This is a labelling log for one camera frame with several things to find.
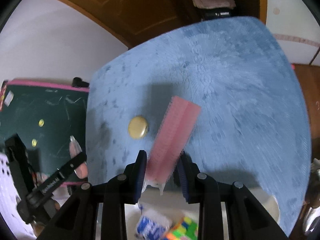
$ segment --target rubik's cube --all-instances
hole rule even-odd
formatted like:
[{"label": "rubik's cube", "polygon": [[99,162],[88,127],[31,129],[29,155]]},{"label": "rubik's cube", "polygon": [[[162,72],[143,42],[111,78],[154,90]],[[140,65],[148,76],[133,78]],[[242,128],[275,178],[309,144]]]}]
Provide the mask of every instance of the rubik's cube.
[{"label": "rubik's cube", "polygon": [[189,217],[184,217],[165,235],[163,240],[197,240],[198,224]]}]

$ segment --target pink sponge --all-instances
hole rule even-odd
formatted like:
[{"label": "pink sponge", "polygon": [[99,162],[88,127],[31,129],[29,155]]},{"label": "pink sponge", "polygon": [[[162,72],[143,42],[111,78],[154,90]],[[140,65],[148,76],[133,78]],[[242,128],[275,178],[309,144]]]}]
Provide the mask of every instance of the pink sponge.
[{"label": "pink sponge", "polygon": [[151,149],[146,168],[147,180],[158,184],[167,181],[200,111],[200,106],[177,96],[172,97]]}]

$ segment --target yellow magnet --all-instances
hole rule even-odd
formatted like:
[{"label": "yellow magnet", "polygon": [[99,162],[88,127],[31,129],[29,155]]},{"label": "yellow magnet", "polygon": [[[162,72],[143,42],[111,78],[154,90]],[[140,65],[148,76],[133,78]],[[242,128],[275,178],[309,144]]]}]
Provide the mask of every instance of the yellow magnet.
[{"label": "yellow magnet", "polygon": [[37,140],[36,139],[32,139],[32,143],[31,144],[32,144],[33,147],[36,147],[37,146]]},{"label": "yellow magnet", "polygon": [[44,120],[43,119],[40,119],[39,121],[39,126],[42,127],[44,125]]},{"label": "yellow magnet", "polygon": [[128,125],[129,135],[133,139],[141,139],[145,137],[148,132],[148,122],[141,115],[131,119]]}]

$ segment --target gold round lid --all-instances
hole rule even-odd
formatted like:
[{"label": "gold round lid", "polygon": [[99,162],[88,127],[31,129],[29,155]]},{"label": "gold round lid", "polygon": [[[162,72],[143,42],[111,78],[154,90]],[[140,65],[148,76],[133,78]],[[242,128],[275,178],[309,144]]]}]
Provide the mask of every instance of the gold round lid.
[{"label": "gold round lid", "polygon": [[132,118],[128,125],[129,135],[133,139],[141,139],[148,132],[148,122],[141,115]]}]

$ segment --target wooden door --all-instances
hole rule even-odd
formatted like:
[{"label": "wooden door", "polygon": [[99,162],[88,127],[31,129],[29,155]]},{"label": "wooden door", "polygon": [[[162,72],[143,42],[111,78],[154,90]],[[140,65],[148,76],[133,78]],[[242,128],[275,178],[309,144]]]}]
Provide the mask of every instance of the wooden door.
[{"label": "wooden door", "polygon": [[191,0],[60,0],[107,29],[129,48],[199,21]]},{"label": "wooden door", "polygon": [[320,159],[320,67],[295,64],[295,73],[309,115],[312,159]]}]

